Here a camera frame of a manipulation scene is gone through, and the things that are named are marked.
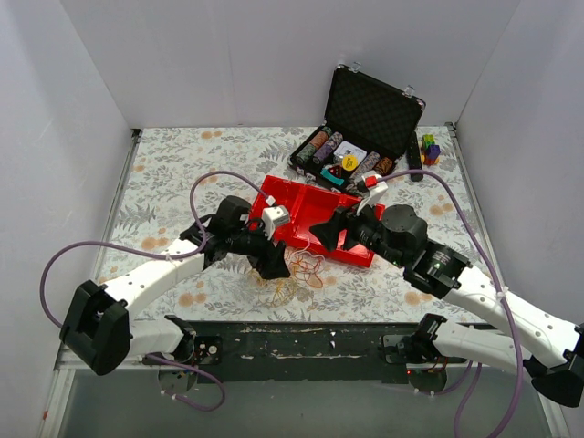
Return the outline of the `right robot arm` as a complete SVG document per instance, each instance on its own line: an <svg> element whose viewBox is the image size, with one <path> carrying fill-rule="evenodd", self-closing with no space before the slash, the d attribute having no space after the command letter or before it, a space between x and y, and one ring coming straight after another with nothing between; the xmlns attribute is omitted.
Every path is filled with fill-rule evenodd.
<svg viewBox="0 0 584 438"><path fill-rule="evenodd" d="M344 248L363 245L403 271L414 288L468 310L494 328L484 333L437 316L422 319L413 335L423 362L458 357L487 366L526 370L533 387L560 405L576 408L583 394L583 328L556 318L512 292L499 292L489 276L452 248L427 235L427 223L409 205L377 218L369 207L339 207L309 231L328 251L344 235Z"/></svg>

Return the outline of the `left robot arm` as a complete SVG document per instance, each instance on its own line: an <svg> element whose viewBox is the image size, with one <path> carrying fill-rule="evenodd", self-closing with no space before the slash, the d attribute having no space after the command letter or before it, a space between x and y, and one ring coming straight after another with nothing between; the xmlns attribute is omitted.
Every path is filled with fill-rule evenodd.
<svg viewBox="0 0 584 438"><path fill-rule="evenodd" d="M136 317L183 280L202 273L229 254L244 256L263 279L290 275L278 227L288 224L288 210L268 200L257 218L251 205L228 196L215 214L198 219L170 246L129 273L101 285L88 280L75 291L60 330L61 341L97 375L115 370L129 356L160 353L176 365L195 356L195 330L170 315L158 320Z"/></svg>

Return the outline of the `red compartment tray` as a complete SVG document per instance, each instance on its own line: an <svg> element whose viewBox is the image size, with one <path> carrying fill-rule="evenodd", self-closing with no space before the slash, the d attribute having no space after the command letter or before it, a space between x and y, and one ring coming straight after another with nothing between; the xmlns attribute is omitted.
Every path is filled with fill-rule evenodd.
<svg viewBox="0 0 584 438"><path fill-rule="evenodd" d="M345 232L339 235L338 246L332 252L327 251L309 232L310 226L326 222L336 208L351 207L359 202L358 198L272 175L264 179L261 189L289 212L290 221L276 229L275 240L285 242L288 247L306 247L313 253L343 264L370 267L374 254L365 246L356 245L350 250L342 248Z"/></svg>

